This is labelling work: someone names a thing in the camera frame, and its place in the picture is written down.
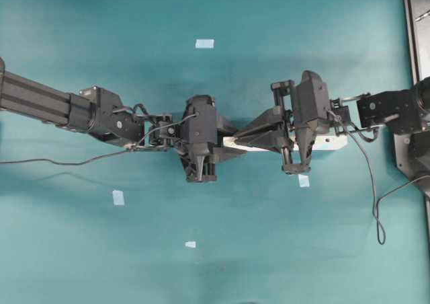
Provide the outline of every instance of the black cable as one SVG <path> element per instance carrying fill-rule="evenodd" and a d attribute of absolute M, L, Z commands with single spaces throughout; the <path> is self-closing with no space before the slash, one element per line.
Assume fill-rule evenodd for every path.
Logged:
<path fill-rule="evenodd" d="M 112 156 L 116 156 L 116 155 L 130 153 L 132 151 L 133 150 L 131 150 L 131 149 L 126 149 L 124 151 L 117 151 L 115 153 L 104 154 L 104 155 L 100 155 L 100 156 L 96 156 L 96 157 L 87 159 L 86 161 L 80 161 L 80 162 L 76 162 L 76 163 L 66 163 L 66 162 L 61 162 L 61 161 L 53 161 L 49 158 L 33 158 L 33 159 L 25 159 L 22 161 L 0 161 L 0 165 L 1 164 L 23 164 L 23 163 L 32 163 L 32 162 L 36 162 L 36 161 L 47 161 L 48 163 L 52 163 L 55 165 L 80 166 L 80 165 L 85 165 L 85 164 L 91 163 L 92 161 L 97 161 L 98 159 L 103 159 L 103 158 L 108 158 L 108 157 L 112 157 Z"/>
<path fill-rule="evenodd" d="M 415 182 L 417 182 L 417 181 L 419 181 L 419 180 L 422 180 L 423 178 L 430 178 L 430 175 L 423 175 L 423 176 L 420 176 L 419 178 L 415 178 L 414 180 L 412 180 L 412 181 L 410 181 L 410 182 L 407 182 L 407 183 L 405 183 L 405 184 L 403 184 L 403 185 L 400 185 L 400 186 L 396 187 L 395 189 L 393 189 L 393 190 L 391 190 L 391 191 L 389 191 L 389 192 L 385 193 L 383 196 L 381 196 L 381 197 L 376 201 L 376 204 L 375 204 L 375 212 L 376 212 L 376 216 L 377 216 L 377 218 L 378 218 L 378 222 L 380 222 L 380 221 L 379 221 L 379 203 L 380 203 L 382 200 L 384 200 L 387 196 L 389 196 L 389 195 L 391 195 L 391 194 L 393 194 L 393 193 L 395 193 L 395 192 L 397 192 L 397 191 L 401 190 L 402 188 L 406 188 L 407 186 L 410 186 L 411 184 L 414 184 Z M 379 242 L 381 245 L 383 245 L 383 244 L 385 243 L 385 240 L 386 240 L 385 232 L 384 232 L 384 239 L 383 239 L 383 242 L 382 242 L 382 243 L 380 242 L 380 240 L 379 240 L 379 235 L 378 235 L 378 242 Z"/>
<path fill-rule="evenodd" d="M 352 121 L 349 123 L 354 129 L 355 132 L 360 136 L 361 139 L 363 139 L 365 142 L 367 143 L 373 143 L 377 138 L 378 138 L 378 134 L 379 134 L 379 127 L 373 128 L 372 132 L 374 134 L 374 136 L 372 138 L 366 137 L 363 133 L 362 130 L 360 130 L 357 125 L 355 125 Z"/>
<path fill-rule="evenodd" d="M 366 151 L 364 150 L 363 146 L 361 146 L 361 144 L 359 143 L 359 141 L 349 132 L 349 130 L 346 127 L 346 125 L 343 124 L 342 117 L 340 117 L 339 115 L 335 114 L 331 110 L 327 110 L 327 112 L 333 116 L 335 122 L 338 122 L 342 126 L 343 130 L 345 131 L 345 134 L 349 135 L 352 138 L 352 140 L 358 146 L 358 148 L 360 149 L 360 151 L 363 153 L 363 156 L 364 156 L 364 158 L 366 160 L 366 163 L 367 163 L 368 169 L 369 169 L 370 180 L 372 181 L 372 194 L 373 194 L 372 215 L 373 215 L 373 217 L 376 220 L 376 235 L 378 236 L 378 242 L 379 242 L 380 245 L 383 245 L 385 243 L 385 240 L 386 240 L 386 233 L 385 233 L 384 226 L 379 221 L 378 213 L 376 212 L 376 203 L 377 203 L 377 200 L 376 200 L 376 185 L 375 185 L 374 172 L 373 172 L 373 169 L 372 169 L 372 165 L 370 163 L 369 156 L 366 153 Z"/>
<path fill-rule="evenodd" d="M 149 136 L 152 132 L 155 132 L 157 130 L 161 130 L 167 127 L 171 127 L 171 126 L 176 126 L 177 124 L 181 124 L 182 122 L 187 121 L 188 119 L 197 116 L 197 114 L 190 114 L 186 117 L 184 117 L 182 120 L 177 121 L 177 122 L 172 122 L 171 124 L 166 124 L 164 126 L 160 126 L 160 127 L 156 127 L 154 129 L 151 129 L 150 131 L 148 131 L 135 145 L 134 147 L 132 147 L 134 150 L 138 150 L 138 146 L 145 140 L 145 138 L 147 138 L 147 136 Z"/>
<path fill-rule="evenodd" d="M 123 151 L 117 151 L 115 153 L 109 153 L 109 154 L 104 154 L 104 155 L 100 155 L 100 156 L 96 156 L 96 157 L 92 157 L 90 159 L 87 159 L 85 161 L 80 161 L 80 162 L 76 162 L 76 163 L 68 163 L 68 162 L 62 162 L 62 161 L 53 161 L 52 159 L 49 158 L 33 158 L 33 159 L 23 159 L 21 161 L 0 161 L 0 165 L 5 165 L 5 164 L 23 164 L 23 163 L 33 163 L 33 162 L 37 162 L 37 161 L 47 161 L 48 163 L 52 163 L 55 165 L 63 165 L 63 166 L 80 166 L 80 165 L 85 165 L 88 163 L 91 163 L 92 161 L 97 161 L 99 159 L 103 159 L 103 158 L 108 158 L 108 157 L 112 157 L 112 156 L 117 156 L 117 155 L 121 155 L 121 154 L 125 154 L 125 153 L 131 153 L 133 151 L 138 151 L 138 148 L 136 148 L 137 145 L 141 144 L 141 142 L 143 142 L 143 140 L 152 132 L 156 131 L 156 130 L 160 130 L 163 128 L 167 128 L 170 126 L 175 126 L 177 124 L 181 124 L 182 122 L 190 119 L 191 117 L 196 116 L 195 114 L 190 114 L 189 116 L 186 116 L 184 119 L 177 121 L 177 122 L 173 122 L 171 124 L 167 124 L 165 126 L 160 126 L 160 127 L 156 127 L 150 131 L 148 131 L 142 138 L 141 140 L 139 140 L 139 142 L 137 142 L 137 144 L 135 144 L 133 147 L 129 148 L 129 149 L 125 149 Z"/>
<path fill-rule="evenodd" d="M 143 113 L 143 116 L 137 114 L 137 109 L 140 109 Z M 152 124 L 155 124 L 155 116 L 148 113 L 143 104 L 135 104 L 133 108 L 129 106 L 122 106 L 121 108 L 117 108 L 112 110 L 112 113 L 117 114 L 118 112 L 130 111 L 132 113 L 133 120 L 136 120 L 137 117 L 148 119 Z"/>

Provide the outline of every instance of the teal table surface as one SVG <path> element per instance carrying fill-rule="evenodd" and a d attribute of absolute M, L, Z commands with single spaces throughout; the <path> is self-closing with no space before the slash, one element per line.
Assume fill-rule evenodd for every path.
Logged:
<path fill-rule="evenodd" d="M 208 93 L 240 124 L 273 106 L 270 83 L 305 69 L 332 98 L 411 85 L 402 0 L 0 0 L 0 56 L 61 91 L 97 84 L 176 118 Z M 2 160 L 118 150 L 7 112 L 0 126 Z M 406 182 L 391 140 L 383 130 L 365 145 L 379 195 Z M 280 166 L 249 153 L 219 165 L 217 182 L 188 184 L 173 151 L 3 165 L 0 303 L 429 302 L 418 190 L 382 203 L 379 246 L 352 141 L 314 154 L 309 188 Z"/>

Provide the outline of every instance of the white tape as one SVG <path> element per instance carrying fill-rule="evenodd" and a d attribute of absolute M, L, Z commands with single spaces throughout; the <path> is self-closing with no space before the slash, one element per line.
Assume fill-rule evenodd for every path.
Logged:
<path fill-rule="evenodd" d="M 310 186 L 309 176 L 298 174 L 298 185 L 301 188 L 308 188 Z"/>
<path fill-rule="evenodd" d="M 114 190 L 112 191 L 112 196 L 114 197 L 115 206 L 124 206 L 124 193 L 122 191 Z"/>
<path fill-rule="evenodd" d="M 207 40 L 196 40 L 196 48 L 213 48 L 214 47 L 214 39 Z"/>
<path fill-rule="evenodd" d="M 187 248 L 195 248 L 195 247 L 197 247 L 197 243 L 193 240 L 193 241 L 187 241 L 186 243 L 185 243 L 185 246 L 187 247 Z"/>

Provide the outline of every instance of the black metal frame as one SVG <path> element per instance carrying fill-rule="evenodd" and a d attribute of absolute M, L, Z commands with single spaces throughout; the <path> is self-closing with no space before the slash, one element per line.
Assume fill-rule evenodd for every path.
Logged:
<path fill-rule="evenodd" d="M 409 56 L 413 84 L 416 84 L 418 81 L 423 79 L 423 70 L 419 60 L 419 42 L 424 40 L 429 41 L 428 38 L 417 32 L 417 27 L 415 24 L 416 4 L 417 3 L 414 2 L 414 0 L 404 0 L 404 12 L 406 18 L 406 29 L 408 33 Z M 412 135 L 394 135 L 394 148 L 397 168 L 410 179 L 414 177 L 413 164 L 409 158 L 409 144 L 411 143 L 411 139 L 413 139 L 411 136 Z M 430 247 L 430 200 L 427 198 L 427 196 L 430 196 L 430 184 L 428 182 L 423 182 L 417 185 L 424 194 L 425 215 L 427 219 L 427 241 Z"/>
<path fill-rule="evenodd" d="M 5 70 L 0 59 L 0 109 L 83 132 L 99 141 L 124 146 L 143 135 L 144 119 L 127 112 L 118 94 L 98 86 L 81 90 L 79 96 L 61 92 Z"/>

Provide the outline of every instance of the black plastic part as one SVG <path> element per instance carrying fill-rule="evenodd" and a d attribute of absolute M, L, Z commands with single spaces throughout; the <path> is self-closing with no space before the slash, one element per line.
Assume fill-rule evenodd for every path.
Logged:
<path fill-rule="evenodd" d="M 100 87 L 64 93 L 5 71 L 0 59 L 0 108 L 41 120 L 57 127 L 88 133 L 104 143 L 126 146 L 140 140 L 144 120 L 128 112 L 120 97 Z"/>
<path fill-rule="evenodd" d="M 413 90 L 421 113 L 430 114 L 430 77 L 418 82 Z"/>
<path fill-rule="evenodd" d="M 183 116 L 196 116 L 181 125 L 181 140 L 175 147 L 188 182 L 215 181 L 215 164 L 246 153 L 222 146 L 223 137 L 237 129 L 218 114 L 214 105 L 211 96 L 194 96 L 187 101 Z"/>
<path fill-rule="evenodd" d="M 332 111 L 334 114 L 341 117 L 342 122 L 344 124 L 350 124 L 351 123 L 351 115 L 349 113 L 349 107 L 348 106 L 341 106 L 337 108 L 332 108 Z M 335 122 L 333 117 L 330 117 L 330 127 L 337 126 L 338 122 Z"/>
<path fill-rule="evenodd" d="M 416 88 L 386 91 L 357 101 L 361 127 L 386 124 L 398 135 L 427 130 L 424 110 L 418 105 Z"/>
<path fill-rule="evenodd" d="M 156 124 L 149 128 L 149 131 L 153 130 L 149 135 L 149 143 L 154 146 L 172 147 L 173 143 L 179 139 L 179 126 L 165 127 L 173 122 L 172 115 L 155 116 L 155 122 Z"/>
<path fill-rule="evenodd" d="M 305 71 L 302 82 L 282 81 L 271 85 L 275 107 L 238 131 L 235 143 L 275 151 L 282 156 L 282 170 L 287 174 L 299 174 L 310 170 L 312 146 L 318 134 L 327 133 L 331 121 L 327 110 L 331 110 L 326 84 L 319 75 Z M 284 97 L 291 96 L 292 111 L 285 110 Z M 294 142 L 290 131 L 296 133 L 300 163 L 293 163 L 291 152 Z"/>

